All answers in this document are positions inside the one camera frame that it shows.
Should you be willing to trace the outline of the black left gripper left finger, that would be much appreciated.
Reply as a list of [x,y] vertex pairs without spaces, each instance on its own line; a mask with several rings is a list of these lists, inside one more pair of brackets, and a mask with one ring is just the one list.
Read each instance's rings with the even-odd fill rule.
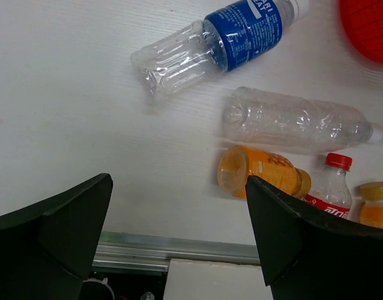
[[0,216],[0,299],[77,299],[112,194],[102,173]]

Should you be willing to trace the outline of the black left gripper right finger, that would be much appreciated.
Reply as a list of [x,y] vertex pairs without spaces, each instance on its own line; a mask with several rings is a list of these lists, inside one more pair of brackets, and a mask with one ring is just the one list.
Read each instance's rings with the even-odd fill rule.
[[247,205],[274,299],[383,299],[383,229],[334,216],[257,176]]

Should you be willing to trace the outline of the red cap cola bottle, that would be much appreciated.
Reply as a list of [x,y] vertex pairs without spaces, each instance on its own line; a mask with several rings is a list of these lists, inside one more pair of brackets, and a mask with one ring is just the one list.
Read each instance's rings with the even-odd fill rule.
[[352,196],[346,184],[346,174],[351,165],[351,157],[329,153],[324,165],[314,173],[311,189],[302,200],[317,209],[347,219]]

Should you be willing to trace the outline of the orange juice bottle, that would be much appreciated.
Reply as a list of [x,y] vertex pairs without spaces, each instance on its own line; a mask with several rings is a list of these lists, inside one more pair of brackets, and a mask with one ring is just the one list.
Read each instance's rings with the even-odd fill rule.
[[311,189],[311,177],[284,156],[246,146],[233,146],[221,157],[217,170],[219,187],[236,198],[246,198],[249,176],[258,176],[281,191],[303,198]]
[[369,182],[359,187],[362,207],[361,224],[383,229],[383,182]]

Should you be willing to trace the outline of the clear unlabelled plastic bottle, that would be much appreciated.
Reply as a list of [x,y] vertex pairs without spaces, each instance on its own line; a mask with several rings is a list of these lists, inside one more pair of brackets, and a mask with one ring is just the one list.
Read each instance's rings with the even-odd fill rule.
[[354,107],[249,87],[227,98],[222,124],[231,141],[296,154],[334,152],[383,138],[383,128]]

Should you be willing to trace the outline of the blue label clear bottle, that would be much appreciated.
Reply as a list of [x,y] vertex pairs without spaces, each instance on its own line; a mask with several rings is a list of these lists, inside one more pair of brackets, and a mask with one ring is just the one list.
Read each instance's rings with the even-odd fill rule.
[[146,91],[169,98],[270,51],[309,11],[308,1],[238,1],[132,53]]

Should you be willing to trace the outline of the red mesh plastic bin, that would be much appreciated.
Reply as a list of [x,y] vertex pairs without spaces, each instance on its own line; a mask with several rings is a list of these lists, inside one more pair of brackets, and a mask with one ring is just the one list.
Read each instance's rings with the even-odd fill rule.
[[340,0],[339,16],[354,49],[383,65],[383,0]]

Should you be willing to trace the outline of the aluminium table edge rail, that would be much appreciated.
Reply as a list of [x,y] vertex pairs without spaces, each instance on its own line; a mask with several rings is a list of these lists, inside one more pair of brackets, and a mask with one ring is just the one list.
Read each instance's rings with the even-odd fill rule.
[[173,259],[260,265],[257,248],[251,245],[103,232],[92,266],[166,272]]

